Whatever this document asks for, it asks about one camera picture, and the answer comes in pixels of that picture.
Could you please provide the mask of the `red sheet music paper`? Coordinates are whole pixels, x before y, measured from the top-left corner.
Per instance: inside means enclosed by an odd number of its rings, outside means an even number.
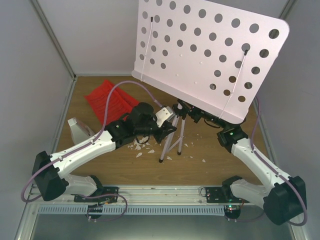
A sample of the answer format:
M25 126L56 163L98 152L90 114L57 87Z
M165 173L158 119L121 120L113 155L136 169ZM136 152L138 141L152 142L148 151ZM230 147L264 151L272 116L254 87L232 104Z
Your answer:
M121 98L121 105L125 112L131 112L133 107L137 106L140 102L129 95L127 92L122 90L121 88L117 87L115 91L118 93L119 97Z

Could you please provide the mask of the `white tripod music stand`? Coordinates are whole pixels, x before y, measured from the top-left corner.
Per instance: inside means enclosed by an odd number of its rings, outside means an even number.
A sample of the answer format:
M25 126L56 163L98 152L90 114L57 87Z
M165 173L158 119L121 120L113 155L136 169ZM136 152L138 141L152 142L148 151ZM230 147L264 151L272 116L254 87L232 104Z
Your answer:
M132 76L241 124L289 33L285 20L206 0L141 0Z

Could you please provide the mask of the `white metronome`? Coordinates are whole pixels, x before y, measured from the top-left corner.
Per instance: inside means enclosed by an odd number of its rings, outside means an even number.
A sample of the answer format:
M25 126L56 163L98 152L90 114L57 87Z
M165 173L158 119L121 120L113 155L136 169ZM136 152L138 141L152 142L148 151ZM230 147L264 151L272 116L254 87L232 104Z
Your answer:
M95 133L88 125L77 119L76 117L67 120L70 128L71 139L74 145L77 145L89 138Z

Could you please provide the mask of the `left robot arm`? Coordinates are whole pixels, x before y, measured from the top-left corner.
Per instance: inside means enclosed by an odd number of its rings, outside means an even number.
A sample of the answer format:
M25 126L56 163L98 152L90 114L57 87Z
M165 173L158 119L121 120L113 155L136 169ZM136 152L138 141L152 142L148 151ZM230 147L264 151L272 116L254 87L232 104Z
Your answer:
M92 202L103 197L101 182L96 176L72 175L78 167L94 158L113 152L137 140L139 136L154 137L157 143L176 130L170 123L174 112L163 107L157 113L145 102L130 113L110 122L102 132L64 151L38 153L32 169L35 184L44 201L53 201L63 194L86 196Z

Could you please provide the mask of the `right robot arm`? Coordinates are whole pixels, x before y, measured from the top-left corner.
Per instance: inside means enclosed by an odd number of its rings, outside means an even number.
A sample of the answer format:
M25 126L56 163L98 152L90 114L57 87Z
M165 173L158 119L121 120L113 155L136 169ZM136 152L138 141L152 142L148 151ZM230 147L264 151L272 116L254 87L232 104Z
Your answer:
M308 221L306 183L300 176L292 177L278 168L254 145L240 124L229 123L183 100L178 100L182 116L190 116L195 123L200 119L209 126L221 128L217 139L222 147L241 160L259 179L260 185L233 176L223 182L221 196L228 203L244 199L263 209L275 225L289 223L302 227Z

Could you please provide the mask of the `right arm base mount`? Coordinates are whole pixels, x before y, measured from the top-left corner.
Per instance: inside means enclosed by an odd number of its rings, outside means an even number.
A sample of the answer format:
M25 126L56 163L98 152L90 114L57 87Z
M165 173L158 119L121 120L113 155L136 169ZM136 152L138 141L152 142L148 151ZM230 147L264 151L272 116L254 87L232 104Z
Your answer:
M206 198L207 203L231 203L234 196L229 186L204 186L201 187L199 193Z

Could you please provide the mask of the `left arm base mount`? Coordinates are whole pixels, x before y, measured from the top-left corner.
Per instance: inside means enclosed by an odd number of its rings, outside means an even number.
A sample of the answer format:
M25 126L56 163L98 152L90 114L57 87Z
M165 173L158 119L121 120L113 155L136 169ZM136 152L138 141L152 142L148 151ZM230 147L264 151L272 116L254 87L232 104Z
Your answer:
M97 189L93 194L91 194L90 198L85 198L80 195L74 195L74 202L75 203L98 203L98 204L105 204L105 203L116 203L118 200L117 196L114 194L119 193L119 187L117 186L103 186L100 189Z

